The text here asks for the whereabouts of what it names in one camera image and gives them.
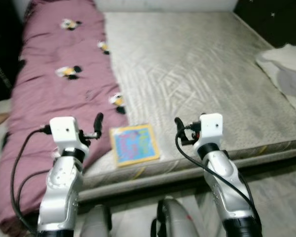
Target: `white pillow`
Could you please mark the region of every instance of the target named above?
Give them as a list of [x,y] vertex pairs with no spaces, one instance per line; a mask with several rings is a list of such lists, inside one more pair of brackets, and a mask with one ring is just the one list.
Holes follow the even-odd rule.
[[296,46],[264,51],[256,62],[296,109]]

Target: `wall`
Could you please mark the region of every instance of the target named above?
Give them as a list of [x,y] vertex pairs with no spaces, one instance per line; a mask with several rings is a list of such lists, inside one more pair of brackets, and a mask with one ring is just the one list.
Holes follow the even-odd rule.
[[[13,0],[23,19],[31,0]],[[101,11],[232,11],[237,0],[94,0]]]

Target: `gray mattress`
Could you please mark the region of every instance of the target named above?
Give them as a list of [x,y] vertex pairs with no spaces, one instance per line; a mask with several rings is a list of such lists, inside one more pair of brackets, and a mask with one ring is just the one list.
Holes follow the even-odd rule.
[[129,122],[152,124],[161,156],[117,168],[107,154],[80,200],[201,176],[175,147],[177,116],[221,113],[222,148],[239,166],[296,156],[296,112],[255,64],[269,46],[232,13],[106,13],[106,30]]

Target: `floor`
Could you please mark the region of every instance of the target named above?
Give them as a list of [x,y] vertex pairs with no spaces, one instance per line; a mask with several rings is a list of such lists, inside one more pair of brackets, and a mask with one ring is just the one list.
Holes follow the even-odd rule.
[[[0,102],[0,113],[8,112],[9,101]],[[1,139],[6,123],[0,125]],[[256,167],[244,171],[249,181],[265,237],[296,237],[296,162]],[[223,237],[224,229],[213,203],[212,194],[202,181],[181,184],[177,190],[165,187],[150,193],[112,200],[113,237],[150,236],[150,224],[157,202],[165,195],[177,198],[193,218],[200,237]],[[79,236],[85,214],[78,217],[75,237]]]

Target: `book cover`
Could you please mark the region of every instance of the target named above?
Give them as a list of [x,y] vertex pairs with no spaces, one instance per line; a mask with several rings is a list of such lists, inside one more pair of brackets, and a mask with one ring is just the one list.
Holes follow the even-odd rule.
[[159,158],[150,124],[112,128],[110,135],[112,149],[119,167]]

